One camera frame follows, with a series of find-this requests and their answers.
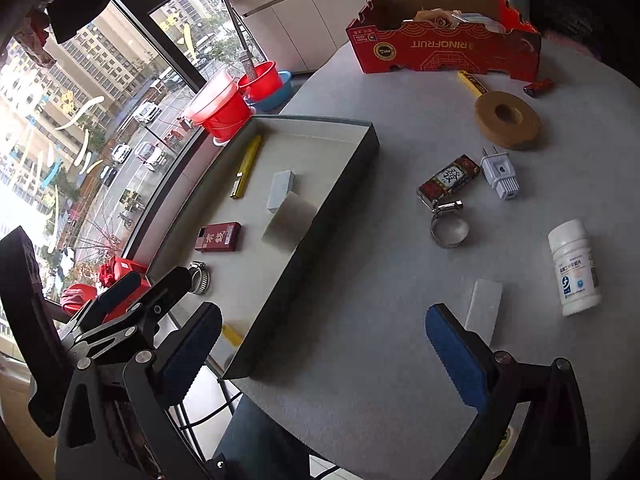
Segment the green shallow tray box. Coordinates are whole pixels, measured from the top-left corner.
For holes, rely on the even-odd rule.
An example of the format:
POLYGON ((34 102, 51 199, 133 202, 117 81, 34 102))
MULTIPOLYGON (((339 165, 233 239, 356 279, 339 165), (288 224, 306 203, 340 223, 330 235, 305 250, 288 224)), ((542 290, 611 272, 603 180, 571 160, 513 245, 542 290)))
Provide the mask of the green shallow tray box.
POLYGON ((172 314, 184 323, 204 301, 219 307, 241 339, 220 337, 213 346, 219 377, 253 373, 379 149, 370 122, 254 116, 198 180, 149 277, 205 264, 206 293, 184 296, 172 314))

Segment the white bottle yellow label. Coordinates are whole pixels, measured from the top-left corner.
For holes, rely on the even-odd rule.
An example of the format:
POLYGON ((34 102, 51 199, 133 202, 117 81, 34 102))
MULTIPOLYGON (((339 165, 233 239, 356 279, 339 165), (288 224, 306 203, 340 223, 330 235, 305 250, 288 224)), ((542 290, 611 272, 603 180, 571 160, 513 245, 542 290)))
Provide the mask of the white bottle yellow label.
POLYGON ((239 348, 243 342, 243 337, 228 323, 222 324, 221 335, 232 348, 239 348))

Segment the red patterned small box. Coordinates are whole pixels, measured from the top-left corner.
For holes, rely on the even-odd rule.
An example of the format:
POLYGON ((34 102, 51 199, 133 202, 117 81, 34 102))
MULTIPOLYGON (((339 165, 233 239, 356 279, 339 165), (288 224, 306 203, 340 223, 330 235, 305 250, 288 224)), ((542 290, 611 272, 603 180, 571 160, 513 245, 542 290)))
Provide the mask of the red patterned small box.
POLYGON ((460 188, 477 178, 480 170, 482 168, 477 162, 463 154, 421 184, 416 194, 422 203, 434 210, 454 196, 460 188))

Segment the red plastic stool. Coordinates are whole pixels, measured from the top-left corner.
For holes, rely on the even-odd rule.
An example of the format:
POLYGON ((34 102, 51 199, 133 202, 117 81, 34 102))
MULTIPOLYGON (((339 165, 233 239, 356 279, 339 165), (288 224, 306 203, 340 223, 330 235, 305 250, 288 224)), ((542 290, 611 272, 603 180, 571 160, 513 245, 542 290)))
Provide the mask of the red plastic stool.
POLYGON ((124 315, 151 288, 151 284, 146 278, 146 270, 148 268, 141 263, 114 256, 100 265, 96 282, 93 284, 77 283, 63 290, 60 300, 62 310, 68 315, 75 314, 88 301, 96 299, 99 294, 113 286, 117 280, 131 272, 136 272, 141 278, 139 287, 104 318, 104 322, 114 320, 114 318, 124 315))

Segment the white block in tray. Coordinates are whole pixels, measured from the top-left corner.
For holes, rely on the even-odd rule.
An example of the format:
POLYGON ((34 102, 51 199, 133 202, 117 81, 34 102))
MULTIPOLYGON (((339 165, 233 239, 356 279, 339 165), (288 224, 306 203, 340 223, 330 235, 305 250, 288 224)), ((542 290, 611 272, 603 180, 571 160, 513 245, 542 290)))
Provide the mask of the white block in tray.
POLYGON ((288 193, 292 191, 295 174, 284 170, 273 175, 267 202, 267 210, 273 214, 280 208, 288 193))

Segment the large red bucket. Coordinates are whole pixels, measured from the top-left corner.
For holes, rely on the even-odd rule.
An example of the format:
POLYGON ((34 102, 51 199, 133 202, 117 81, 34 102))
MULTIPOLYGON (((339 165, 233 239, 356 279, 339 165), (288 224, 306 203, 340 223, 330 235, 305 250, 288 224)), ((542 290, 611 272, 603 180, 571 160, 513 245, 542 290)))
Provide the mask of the large red bucket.
POLYGON ((228 143, 250 116, 250 107, 234 78, 225 70, 218 70, 183 112, 183 118, 194 126, 203 127, 216 145, 228 143))

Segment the blue basin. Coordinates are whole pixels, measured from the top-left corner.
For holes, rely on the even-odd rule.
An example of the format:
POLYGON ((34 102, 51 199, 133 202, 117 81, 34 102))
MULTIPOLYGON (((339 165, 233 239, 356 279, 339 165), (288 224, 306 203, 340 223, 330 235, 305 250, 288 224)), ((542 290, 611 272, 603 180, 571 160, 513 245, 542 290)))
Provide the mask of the blue basin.
POLYGON ((287 70, 281 70, 279 76, 282 82, 282 86, 275 92, 272 92, 270 96, 266 96, 265 98, 252 104, 252 107, 255 107, 258 112, 272 112, 276 108, 279 108, 283 104, 288 102, 289 99, 291 99, 291 96, 293 95, 293 87, 291 82, 292 74, 287 70))

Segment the white power adapter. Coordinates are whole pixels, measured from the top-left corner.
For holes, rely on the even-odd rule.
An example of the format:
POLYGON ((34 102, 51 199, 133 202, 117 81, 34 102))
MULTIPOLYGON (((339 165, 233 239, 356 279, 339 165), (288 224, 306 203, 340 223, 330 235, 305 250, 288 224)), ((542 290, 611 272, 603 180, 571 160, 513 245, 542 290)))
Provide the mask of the white power adapter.
POLYGON ((480 166, 487 183, 500 200, 512 200, 520 194, 516 172, 506 152, 498 152, 496 148, 491 153, 483 150, 480 166))

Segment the small red basin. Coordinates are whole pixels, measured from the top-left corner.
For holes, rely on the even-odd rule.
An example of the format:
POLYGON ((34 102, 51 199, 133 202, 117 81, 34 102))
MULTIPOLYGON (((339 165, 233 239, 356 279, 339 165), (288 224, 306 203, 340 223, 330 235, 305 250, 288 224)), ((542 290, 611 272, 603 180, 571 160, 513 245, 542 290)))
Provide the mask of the small red basin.
POLYGON ((257 77, 249 80, 247 75, 239 81, 239 90, 243 96, 253 102, 261 101, 282 87, 282 80, 273 61, 262 62, 255 66, 257 77))

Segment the white rectangular block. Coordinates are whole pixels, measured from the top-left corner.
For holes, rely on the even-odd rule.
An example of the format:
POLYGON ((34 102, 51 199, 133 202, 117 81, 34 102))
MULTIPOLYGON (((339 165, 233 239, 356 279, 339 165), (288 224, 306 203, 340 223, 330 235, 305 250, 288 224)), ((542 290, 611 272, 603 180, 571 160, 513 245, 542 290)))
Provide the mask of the white rectangular block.
POLYGON ((488 280, 476 280, 472 289, 464 328, 476 333, 488 346, 494 336, 502 293, 503 284, 488 280))

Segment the red fruit cardboard box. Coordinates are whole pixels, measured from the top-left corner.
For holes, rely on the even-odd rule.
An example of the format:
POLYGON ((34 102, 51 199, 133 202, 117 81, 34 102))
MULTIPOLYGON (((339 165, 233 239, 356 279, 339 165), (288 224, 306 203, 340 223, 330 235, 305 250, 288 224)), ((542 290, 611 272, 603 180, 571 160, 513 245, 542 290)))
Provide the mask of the red fruit cardboard box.
POLYGON ((538 76, 541 34, 508 0, 370 0, 346 34, 366 74, 538 76))

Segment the red cigarette box in tray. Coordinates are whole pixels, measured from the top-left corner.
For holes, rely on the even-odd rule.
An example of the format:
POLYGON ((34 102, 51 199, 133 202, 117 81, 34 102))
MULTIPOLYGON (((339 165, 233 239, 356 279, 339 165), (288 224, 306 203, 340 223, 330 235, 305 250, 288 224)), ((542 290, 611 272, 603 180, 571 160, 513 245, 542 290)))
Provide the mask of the red cigarette box in tray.
POLYGON ((197 252, 235 252, 242 226, 239 222, 222 222, 202 226, 194 249, 197 252))

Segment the white bottle blue label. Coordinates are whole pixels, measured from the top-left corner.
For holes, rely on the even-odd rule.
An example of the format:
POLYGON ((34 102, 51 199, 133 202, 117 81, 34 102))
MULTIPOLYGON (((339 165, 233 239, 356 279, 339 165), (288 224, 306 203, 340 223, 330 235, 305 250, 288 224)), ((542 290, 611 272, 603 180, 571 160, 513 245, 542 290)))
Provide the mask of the white bottle blue label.
POLYGON ((602 300, 589 235, 579 219, 564 222, 548 234, 562 315, 591 309, 602 300))

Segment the red lighter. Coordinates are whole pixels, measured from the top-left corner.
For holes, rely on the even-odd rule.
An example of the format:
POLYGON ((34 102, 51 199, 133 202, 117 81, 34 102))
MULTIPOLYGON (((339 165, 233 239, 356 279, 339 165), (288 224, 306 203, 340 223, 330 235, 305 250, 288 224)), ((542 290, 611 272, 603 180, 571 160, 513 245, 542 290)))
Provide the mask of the red lighter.
POLYGON ((551 78, 544 78, 538 81, 531 82, 530 84, 526 84, 526 86, 523 87, 523 91, 526 96, 537 99, 543 94, 552 90, 554 86, 555 83, 551 78))

